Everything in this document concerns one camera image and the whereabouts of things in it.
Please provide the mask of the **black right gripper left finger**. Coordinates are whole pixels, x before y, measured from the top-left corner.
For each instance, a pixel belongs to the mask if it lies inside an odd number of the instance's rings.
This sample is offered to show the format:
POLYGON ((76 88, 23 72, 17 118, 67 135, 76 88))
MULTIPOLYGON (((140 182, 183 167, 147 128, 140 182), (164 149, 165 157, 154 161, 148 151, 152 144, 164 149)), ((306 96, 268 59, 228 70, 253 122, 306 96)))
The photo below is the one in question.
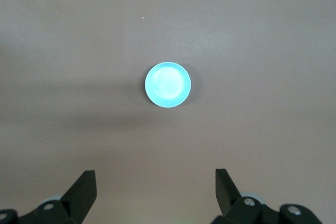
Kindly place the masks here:
POLYGON ((82 223, 96 198, 96 173, 86 170, 58 200, 46 201, 23 216, 14 209, 2 209, 1 223, 82 223))

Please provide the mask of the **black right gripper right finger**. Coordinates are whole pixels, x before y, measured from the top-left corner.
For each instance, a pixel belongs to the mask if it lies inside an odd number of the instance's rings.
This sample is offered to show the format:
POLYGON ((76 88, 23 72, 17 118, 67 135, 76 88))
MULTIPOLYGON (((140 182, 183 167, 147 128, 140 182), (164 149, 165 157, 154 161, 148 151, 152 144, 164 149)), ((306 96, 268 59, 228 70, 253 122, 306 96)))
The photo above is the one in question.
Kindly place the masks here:
POLYGON ((321 223, 302 205, 284 204, 275 211, 256 197, 242 196, 224 168, 215 172, 215 193, 222 214, 212 223, 321 223))

